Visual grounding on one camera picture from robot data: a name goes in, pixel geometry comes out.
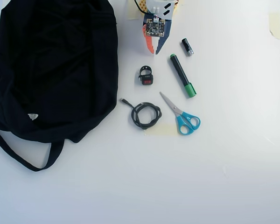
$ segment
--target black cable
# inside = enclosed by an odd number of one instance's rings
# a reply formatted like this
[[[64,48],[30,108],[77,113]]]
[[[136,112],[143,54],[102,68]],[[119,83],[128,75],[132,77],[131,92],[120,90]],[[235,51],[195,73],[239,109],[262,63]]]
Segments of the black cable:
[[[142,13],[144,13],[144,14],[146,14],[146,15],[154,15],[154,14],[152,14],[152,13],[144,12],[144,11],[140,8],[140,6],[139,6],[137,0],[134,0],[134,1],[135,1],[135,3],[136,3],[136,5],[137,5],[137,7],[138,7],[138,9],[139,9],[140,12],[142,12]]]
[[[131,105],[127,100],[125,99],[120,99],[124,104],[130,106],[133,110],[132,110],[132,113],[131,113],[131,116],[132,116],[132,120],[133,122],[135,123],[135,125],[137,125],[138,127],[142,128],[143,130],[146,130],[152,126],[154,126],[158,120],[162,117],[162,112],[161,112],[161,109],[158,107],[158,106],[155,106],[151,103],[141,103],[137,106],[133,106]],[[144,108],[147,108],[147,107],[151,107],[154,109],[155,113],[156,113],[156,117],[155,119],[153,119],[149,124],[142,124],[139,120],[139,112],[141,110],[143,110]]]

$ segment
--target marker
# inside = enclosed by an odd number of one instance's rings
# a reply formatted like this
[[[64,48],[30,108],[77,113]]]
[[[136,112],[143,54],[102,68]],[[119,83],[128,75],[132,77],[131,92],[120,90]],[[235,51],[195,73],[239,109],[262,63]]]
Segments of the marker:
[[[173,65],[174,65],[174,67],[175,67],[175,69],[176,69],[176,71],[177,71],[177,73],[178,73],[178,76],[179,76],[179,78],[181,79],[182,84],[183,84],[184,87],[185,87],[185,90],[186,90],[188,96],[189,96],[190,98],[196,96],[196,91],[195,91],[195,89],[194,89],[192,83],[190,83],[190,82],[188,81],[188,78],[187,78],[187,76],[186,76],[184,70],[182,69],[182,66],[181,66],[181,64],[180,64],[180,62],[179,62],[177,56],[176,56],[175,54],[172,54],[172,55],[170,56],[170,60],[172,61]]]

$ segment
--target tape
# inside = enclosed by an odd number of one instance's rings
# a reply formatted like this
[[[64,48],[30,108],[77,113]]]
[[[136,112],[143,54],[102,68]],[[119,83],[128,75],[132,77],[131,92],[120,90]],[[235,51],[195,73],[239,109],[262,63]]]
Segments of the tape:
[[[280,40],[280,13],[270,13],[269,22],[272,36]]]
[[[178,136],[176,124],[157,124],[144,131],[145,136]]]
[[[134,0],[127,0],[127,18],[128,20],[137,20],[140,18],[140,11]]]

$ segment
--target circuit board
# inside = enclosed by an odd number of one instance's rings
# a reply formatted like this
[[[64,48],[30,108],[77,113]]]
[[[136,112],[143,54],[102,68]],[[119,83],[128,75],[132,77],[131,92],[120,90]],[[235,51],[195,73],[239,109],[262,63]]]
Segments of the circuit board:
[[[165,20],[155,22],[152,19],[147,19],[146,36],[163,37],[165,35]]]

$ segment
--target bag handle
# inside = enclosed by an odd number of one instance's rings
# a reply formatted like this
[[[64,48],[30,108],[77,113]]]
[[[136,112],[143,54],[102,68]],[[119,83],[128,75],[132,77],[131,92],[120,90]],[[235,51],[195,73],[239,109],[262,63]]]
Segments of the bag handle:
[[[20,157],[18,154],[16,154],[14,152],[14,150],[12,150],[9,147],[9,145],[4,141],[4,139],[2,138],[1,135],[0,135],[0,146],[8,155],[10,155],[12,158],[17,160],[20,164],[22,164],[23,166],[27,167],[28,169],[30,169],[32,171],[38,172],[38,171],[41,171],[41,170],[44,170],[44,169],[47,169],[47,168],[51,167],[55,163],[55,161],[59,157],[60,153],[62,152],[62,149],[63,149],[63,146],[64,146],[64,140],[59,141],[59,142],[53,142],[51,144],[51,149],[50,149],[48,162],[45,165],[45,167],[43,167],[43,168],[37,168],[37,167],[31,165],[29,162],[27,162],[22,157]]]

